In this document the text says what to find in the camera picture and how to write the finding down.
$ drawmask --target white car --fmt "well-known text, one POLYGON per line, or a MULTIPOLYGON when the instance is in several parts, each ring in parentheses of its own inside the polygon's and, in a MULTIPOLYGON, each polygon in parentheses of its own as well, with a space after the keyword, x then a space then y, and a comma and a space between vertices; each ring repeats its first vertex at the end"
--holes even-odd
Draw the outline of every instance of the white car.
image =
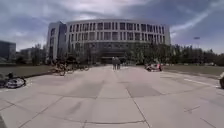
POLYGON ((219 83, 222 89, 224 89, 224 72, 219 77, 219 83))

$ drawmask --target cloudy sky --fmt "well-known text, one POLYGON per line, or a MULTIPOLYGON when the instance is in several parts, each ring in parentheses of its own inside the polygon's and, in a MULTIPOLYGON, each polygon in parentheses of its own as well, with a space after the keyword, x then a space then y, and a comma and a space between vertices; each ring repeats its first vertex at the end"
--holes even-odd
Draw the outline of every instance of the cloudy sky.
POLYGON ((165 23, 172 44, 224 52, 224 0, 0 0, 0 40, 19 50, 45 44, 50 22, 96 18, 165 23))

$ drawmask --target road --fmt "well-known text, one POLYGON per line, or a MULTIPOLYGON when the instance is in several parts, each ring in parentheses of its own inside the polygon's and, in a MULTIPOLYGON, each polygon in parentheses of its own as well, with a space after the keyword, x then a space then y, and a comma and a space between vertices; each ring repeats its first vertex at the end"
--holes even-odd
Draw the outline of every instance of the road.
POLYGON ((223 128, 218 81, 111 66, 27 79, 0 90, 8 128, 223 128))

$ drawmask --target lawn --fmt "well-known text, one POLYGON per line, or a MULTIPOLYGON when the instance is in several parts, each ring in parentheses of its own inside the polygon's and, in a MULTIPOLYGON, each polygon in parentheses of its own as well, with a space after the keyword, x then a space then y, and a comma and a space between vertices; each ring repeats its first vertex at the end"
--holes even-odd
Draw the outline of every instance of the lawn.
POLYGON ((209 74, 219 76, 224 72, 224 67, 218 66, 195 66, 195 65, 173 65, 164 66, 165 71, 180 71, 192 74, 209 74))
POLYGON ((29 76, 47 73, 49 66, 15 66, 15 67, 0 67, 0 73, 6 75, 10 72, 14 73, 15 76, 29 76))

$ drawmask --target building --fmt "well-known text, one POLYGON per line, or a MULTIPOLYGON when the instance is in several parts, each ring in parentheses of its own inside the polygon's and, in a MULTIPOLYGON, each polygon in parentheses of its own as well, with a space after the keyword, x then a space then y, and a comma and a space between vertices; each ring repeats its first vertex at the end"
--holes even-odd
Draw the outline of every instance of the building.
POLYGON ((13 61, 16 57, 16 44, 8 41, 0 41, 0 58, 13 61))
POLYGON ((67 54, 83 53, 102 57, 102 52, 124 53, 134 43, 170 44, 169 27, 150 21, 98 19, 51 23, 48 28, 47 58, 57 59, 67 54))
POLYGON ((24 58, 26 63, 32 63, 32 51, 33 48, 26 48, 20 50, 20 56, 24 58))

